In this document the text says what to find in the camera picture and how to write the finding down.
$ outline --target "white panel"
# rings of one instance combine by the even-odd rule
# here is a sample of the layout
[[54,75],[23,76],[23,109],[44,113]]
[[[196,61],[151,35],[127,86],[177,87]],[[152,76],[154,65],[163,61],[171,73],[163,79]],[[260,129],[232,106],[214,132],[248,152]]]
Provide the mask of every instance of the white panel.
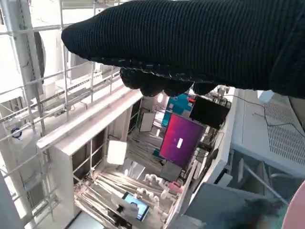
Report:
[[146,131],[152,130],[153,121],[154,121],[155,116],[156,116],[156,113],[144,113],[143,114],[140,132],[146,132]]
[[233,176],[225,173],[219,180],[218,184],[221,187],[226,187],[230,183],[230,181],[233,179]]
[[109,141],[107,162],[114,165],[124,164],[126,149],[126,142]]

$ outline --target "white pole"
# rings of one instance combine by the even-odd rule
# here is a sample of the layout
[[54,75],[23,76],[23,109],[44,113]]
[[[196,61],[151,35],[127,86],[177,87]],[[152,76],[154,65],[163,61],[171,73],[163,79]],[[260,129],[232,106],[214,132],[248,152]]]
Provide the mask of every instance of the white pole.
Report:
[[[62,15],[62,1],[59,1],[59,9],[61,15],[61,31],[63,31],[63,15]],[[63,78],[65,80],[65,108],[66,108],[66,121],[69,120],[69,107],[68,107],[68,85],[67,85],[67,70],[66,70],[66,55],[65,55],[65,45],[61,41],[61,55],[62,55],[62,70]]]

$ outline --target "cable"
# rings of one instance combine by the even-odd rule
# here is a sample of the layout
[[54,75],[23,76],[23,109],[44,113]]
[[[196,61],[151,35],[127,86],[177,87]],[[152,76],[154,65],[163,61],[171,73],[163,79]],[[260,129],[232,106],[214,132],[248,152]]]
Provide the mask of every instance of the cable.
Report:
[[226,95],[224,95],[224,96],[233,96],[233,97],[236,97],[236,98],[238,98],[238,99],[241,99],[241,100],[245,101],[246,103],[254,104],[254,105],[257,105],[257,106],[262,107],[263,110],[264,110],[264,120],[266,121],[267,126],[269,126],[269,127],[274,127],[274,126],[291,125],[291,126],[293,126],[293,127],[297,130],[297,132],[298,132],[303,138],[305,138],[305,136],[301,133],[301,131],[299,131],[299,130],[297,129],[297,127],[296,127],[293,123],[269,124],[269,123],[268,123],[268,120],[267,120],[267,116],[266,116],[266,109],[265,109],[265,107],[264,107],[263,105],[257,104],[257,103],[253,103],[253,102],[250,102],[250,101],[247,101],[247,100],[245,100],[245,99],[243,99],[243,98],[241,98],[241,97],[239,97],[239,96],[237,96],[237,95],[234,95],[234,94],[226,94]]

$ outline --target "black monitor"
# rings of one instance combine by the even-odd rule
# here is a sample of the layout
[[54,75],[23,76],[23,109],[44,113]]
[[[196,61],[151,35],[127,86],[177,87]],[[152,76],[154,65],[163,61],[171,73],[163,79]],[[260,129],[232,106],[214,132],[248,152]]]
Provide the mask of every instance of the black monitor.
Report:
[[197,96],[190,118],[219,130],[228,113],[229,108]]

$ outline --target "red object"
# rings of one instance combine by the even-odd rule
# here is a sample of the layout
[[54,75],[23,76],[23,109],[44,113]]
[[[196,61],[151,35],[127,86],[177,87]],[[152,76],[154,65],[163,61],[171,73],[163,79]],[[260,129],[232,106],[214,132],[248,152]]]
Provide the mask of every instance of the red object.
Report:
[[190,103],[195,103],[195,100],[192,99],[191,97],[187,97],[187,101],[189,101]]

